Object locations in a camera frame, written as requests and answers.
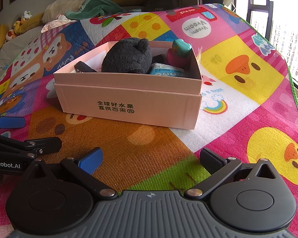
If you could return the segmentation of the blue wet wipes pack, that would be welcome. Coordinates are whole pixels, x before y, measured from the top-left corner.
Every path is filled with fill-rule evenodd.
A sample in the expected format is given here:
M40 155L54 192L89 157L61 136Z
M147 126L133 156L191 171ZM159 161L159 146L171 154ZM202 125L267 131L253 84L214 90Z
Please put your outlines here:
M187 77L182 68L170 66L168 64L153 63L151 65L150 75L170 76L170 77Z

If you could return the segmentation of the pink white cloth bundle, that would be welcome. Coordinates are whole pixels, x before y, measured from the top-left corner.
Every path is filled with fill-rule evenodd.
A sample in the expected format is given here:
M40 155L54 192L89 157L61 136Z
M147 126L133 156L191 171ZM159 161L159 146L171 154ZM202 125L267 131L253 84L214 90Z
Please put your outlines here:
M51 22L48 22L44 25L44 27L41 29L41 33L72 22L75 22L75 20L68 19L64 14L59 14L55 20L52 20Z

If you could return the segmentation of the beige pillow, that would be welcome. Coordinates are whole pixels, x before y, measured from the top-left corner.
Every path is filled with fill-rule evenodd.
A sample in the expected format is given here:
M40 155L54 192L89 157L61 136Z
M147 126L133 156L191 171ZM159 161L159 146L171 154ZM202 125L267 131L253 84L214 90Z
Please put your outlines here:
M44 24L55 20L58 15L66 14L68 11L77 12L86 0L56 0L49 4L42 16Z

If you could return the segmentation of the black plush toy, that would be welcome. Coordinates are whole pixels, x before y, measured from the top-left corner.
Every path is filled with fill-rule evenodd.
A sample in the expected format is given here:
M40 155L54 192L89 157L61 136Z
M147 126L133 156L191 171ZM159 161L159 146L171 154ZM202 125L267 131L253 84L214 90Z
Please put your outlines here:
M153 56L146 38L119 40L107 52L102 62L102 73L147 74L154 63L166 63L166 56Z

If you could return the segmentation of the colourful cartoon play mat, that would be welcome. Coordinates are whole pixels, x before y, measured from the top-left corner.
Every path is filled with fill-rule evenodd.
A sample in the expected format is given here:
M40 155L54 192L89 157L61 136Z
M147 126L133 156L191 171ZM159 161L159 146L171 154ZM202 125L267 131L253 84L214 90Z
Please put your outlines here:
M63 112L54 72L106 42L131 37L191 44L202 78L192 130ZM62 140L58 153L44 157L47 163L100 147L103 163L94 176L116 191L185 191L210 174L199 162L205 147L245 163L266 158L296 200L290 231L298 237L298 101L291 74L272 45L221 5L89 18L40 34L0 74L0 115L26 120L1 135Z

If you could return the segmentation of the pink cardboard box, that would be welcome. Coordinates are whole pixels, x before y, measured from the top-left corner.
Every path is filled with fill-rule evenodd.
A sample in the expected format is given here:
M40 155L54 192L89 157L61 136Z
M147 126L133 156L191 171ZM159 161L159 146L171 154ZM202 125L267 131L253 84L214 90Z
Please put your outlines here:
M202 100L202 78L194 52L189 54L185 77L75 72L80 61L100 68L114 44L106 42L54 72L63 112L192 130Z

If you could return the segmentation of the yellow plush toys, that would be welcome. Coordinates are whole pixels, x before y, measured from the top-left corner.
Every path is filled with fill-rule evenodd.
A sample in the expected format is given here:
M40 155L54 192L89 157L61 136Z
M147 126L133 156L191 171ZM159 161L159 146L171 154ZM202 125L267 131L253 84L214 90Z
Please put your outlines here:
M35 16L30 11L25 11L23 14L17 15L15 22L10 29L7 24L0 25L0 49L3 44L16 38L19 35L26 33L43 24L42 17L44 13L38 13Z

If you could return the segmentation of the green towel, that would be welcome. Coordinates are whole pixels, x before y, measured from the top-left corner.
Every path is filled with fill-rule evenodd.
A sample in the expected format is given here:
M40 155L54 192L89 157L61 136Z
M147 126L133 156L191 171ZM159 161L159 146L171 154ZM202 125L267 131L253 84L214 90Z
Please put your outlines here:
M143 12L145 7L130 7L125 10L112 0L86 0L77 12L68 11L66 18L70 20L83 20L89 18L120 20L123 16L128 16L131 12Z

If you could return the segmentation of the pink cow figurine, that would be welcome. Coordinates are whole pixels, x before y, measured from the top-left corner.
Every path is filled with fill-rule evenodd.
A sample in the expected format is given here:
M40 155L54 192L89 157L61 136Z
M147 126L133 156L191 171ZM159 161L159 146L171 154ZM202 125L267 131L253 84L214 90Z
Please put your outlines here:
M172 48L167 51L167 63L178 68L185 68L189 64L189 55L192 46L183 39L176 39L172 42Z

